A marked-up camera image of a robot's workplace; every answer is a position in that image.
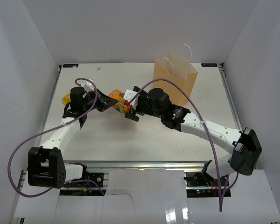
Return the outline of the yellow m&m's packet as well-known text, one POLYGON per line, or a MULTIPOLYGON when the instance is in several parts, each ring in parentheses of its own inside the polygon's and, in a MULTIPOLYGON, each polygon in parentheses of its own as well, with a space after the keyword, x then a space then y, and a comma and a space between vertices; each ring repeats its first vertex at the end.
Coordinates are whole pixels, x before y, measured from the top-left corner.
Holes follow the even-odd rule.
POLYGON ((62 98, 62 103, 67 105, 70 102, 70 92, 62 98))

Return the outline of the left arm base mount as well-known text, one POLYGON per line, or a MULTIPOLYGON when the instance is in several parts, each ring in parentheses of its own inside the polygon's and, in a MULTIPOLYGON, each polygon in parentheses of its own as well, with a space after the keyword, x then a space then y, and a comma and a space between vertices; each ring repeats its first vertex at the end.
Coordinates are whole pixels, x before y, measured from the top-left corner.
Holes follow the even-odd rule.
POLYGON ((67 181, 62 192, 66 195, 77 196, 104 196, 104 173, 84 171, 80 179, 67 181))

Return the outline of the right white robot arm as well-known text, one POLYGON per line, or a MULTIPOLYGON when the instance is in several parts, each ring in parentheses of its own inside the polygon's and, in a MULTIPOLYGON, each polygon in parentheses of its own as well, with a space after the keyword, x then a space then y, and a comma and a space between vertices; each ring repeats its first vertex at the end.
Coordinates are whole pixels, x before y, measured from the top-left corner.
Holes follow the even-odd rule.
POLYGON ((131 112, 126 118, 138 121, 140 115, 158 117, 167 128, 198 136, 227 152, 227 155, 205 163, 201 171, 201 179, 205 185, 214 185, 218 181, 218 174, 225 176, 237 172, 250 176, 253 173, 262 153, 253 129, 246 127, 238 130, 202 121, 189 109, 172 104, 169 95, 161 88, 145 92, 135 87, 125 91, 124 99, 131 105, 131 112))

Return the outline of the orange yellow chips bag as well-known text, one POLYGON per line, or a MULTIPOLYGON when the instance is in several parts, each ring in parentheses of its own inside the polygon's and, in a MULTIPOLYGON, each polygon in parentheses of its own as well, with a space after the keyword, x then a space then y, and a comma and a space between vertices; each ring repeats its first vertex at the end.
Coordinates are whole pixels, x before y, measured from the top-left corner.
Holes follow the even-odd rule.
POLYGON ((130 104, 124 99, 124 93, 122 93, 120 90, 115 89, 108 96, 118 101, 112 106, 112 108, 114 108, 116 111, 124 115, 130 111, 130 104))

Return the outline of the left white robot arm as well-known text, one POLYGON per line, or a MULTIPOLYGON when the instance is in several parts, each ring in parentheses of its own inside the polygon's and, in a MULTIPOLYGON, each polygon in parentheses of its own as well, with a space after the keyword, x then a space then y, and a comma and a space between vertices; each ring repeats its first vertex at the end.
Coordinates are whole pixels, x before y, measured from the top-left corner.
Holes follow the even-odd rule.
POLYGON ((81 130, 87 120, 87 111, 103 112, 118 101, 100 91, 78 86, 70 90, 70 101, 65 105, 61 127, 39 147, 28 152, 28 183, 31 186, 60 189, 67 182, 74 181, 78 186, 89 182, 89 174, 81 164, 63 161, 64 151, 81 130))

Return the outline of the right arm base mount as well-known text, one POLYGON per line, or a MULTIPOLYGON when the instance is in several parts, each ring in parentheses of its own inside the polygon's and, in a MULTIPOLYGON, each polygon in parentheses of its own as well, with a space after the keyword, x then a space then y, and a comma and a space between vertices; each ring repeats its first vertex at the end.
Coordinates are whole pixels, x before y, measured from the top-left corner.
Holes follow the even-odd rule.
POLYGON ((187 186, 187 198, 218 197, 219 187, 217 179, 206 173, 207 167, 212 160, 207 161, 201 171, 186 172, 184 180, 187 186))

